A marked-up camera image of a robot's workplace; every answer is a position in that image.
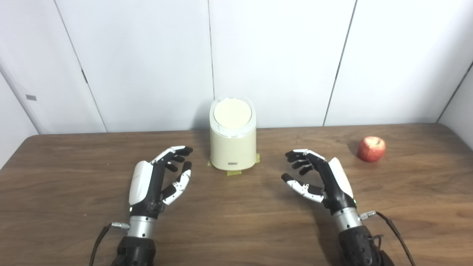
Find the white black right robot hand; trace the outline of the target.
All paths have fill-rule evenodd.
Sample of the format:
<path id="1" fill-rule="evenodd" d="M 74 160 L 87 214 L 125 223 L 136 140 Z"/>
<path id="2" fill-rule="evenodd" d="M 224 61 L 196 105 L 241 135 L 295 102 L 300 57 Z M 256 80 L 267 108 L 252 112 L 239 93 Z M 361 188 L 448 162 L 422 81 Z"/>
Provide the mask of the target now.
<path id="1" fill-rule="evenodd" d="M 299 169 L 299 175 L 314 170 L 324 184 L 323 187 L 307 184 L 284 173 L 282 180 L 295 192 L 304 198 L 323 204 L 331 214 L 345 208 L 356 208 L 353 190 L 338 158 L 328 161 L 322 155 L 308 149 L 291 150 L 285 156 L 293 169 Z"/>

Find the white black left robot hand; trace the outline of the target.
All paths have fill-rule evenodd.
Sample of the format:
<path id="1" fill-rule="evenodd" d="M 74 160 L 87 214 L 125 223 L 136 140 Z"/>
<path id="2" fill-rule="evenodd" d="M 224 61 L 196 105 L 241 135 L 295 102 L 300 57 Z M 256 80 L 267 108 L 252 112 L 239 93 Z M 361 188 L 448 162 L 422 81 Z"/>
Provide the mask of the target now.
<path id="1" fill-rule="evenodd" d="M 191 147 L 173 146 L 150 162 L 137 163 L 130 185 L 130 216 L 157 219 L 166 206 L 183 194 L 191 177 L 191 162 L 186 161 L 185 157 L 193 151 Z M 173 161 L 183 163 L 182 172 L 176 180 L 164 188 L 165 171 L 167 169 L 172 172 L 178 171 Z"/>

